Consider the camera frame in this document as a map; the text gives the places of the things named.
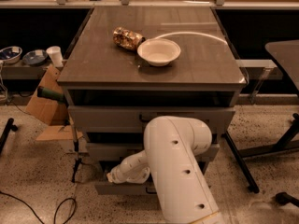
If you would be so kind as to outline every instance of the concrete floor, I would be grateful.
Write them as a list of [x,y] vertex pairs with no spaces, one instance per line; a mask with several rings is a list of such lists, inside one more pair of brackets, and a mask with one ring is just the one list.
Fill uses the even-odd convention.
[[[237,105],[229,128],[236,145],[254,147],[275,143],[287,130],[295,105]],[[22,113],[14,105],[0,106],[0,132],[8,118],[19,130],[10,132],[0,156],[0,190],[33,207],[44,223],[52,223],[59,203],[74,197],[78,208],[68,223],[164,223],[156,195],[100,196],[94,183],[99,165],[88,156],[79,169],[77,183],[71,180],[74,154],[66,154],[56,141],[37,142],[46,125]],[[226,223],[299,223],[299,209],[292,204],[279,206],[273,197],[281,191],[299,198],[299,152],[247,159],[246,163],[260,187],[254,194],[238,167],[230,148],[221,140],[216,160],[205,177]],[[57,215],[63,223],[72,209],[65,203]],[[1,223],[40,223],[23,203],[0,195]]]

